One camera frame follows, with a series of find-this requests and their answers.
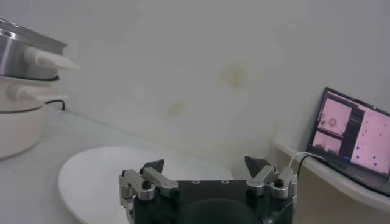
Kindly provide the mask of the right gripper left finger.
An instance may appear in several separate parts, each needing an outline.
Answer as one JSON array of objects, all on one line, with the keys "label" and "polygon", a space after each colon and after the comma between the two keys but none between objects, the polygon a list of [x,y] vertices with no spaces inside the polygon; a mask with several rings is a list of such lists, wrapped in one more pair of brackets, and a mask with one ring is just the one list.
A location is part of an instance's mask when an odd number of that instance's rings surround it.
[{"label": "right gripper left finger", "polygon": [[151,201],[159,193],[163,197],[176,199],[179,196],[179,182],[162,174],[163,159],[147,162],[137,172],[129,169],[119,174],[119,202],[128,213],[133,211],[133,200]]}]

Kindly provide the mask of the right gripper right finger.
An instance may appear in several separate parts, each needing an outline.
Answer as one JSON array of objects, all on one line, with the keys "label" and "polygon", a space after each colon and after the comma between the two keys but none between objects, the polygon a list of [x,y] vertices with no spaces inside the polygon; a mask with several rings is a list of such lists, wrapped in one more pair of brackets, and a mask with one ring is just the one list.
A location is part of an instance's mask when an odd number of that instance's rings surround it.
[{"label": "right gripper right finger", "polygon": [[279,172],[265,159],[251,156],[246,156],[244,162],[252,177],[246,186],[257,197],[263,196],[267,189],[274,199],[297,199],[297,173],[292,168],[285,167]]}]

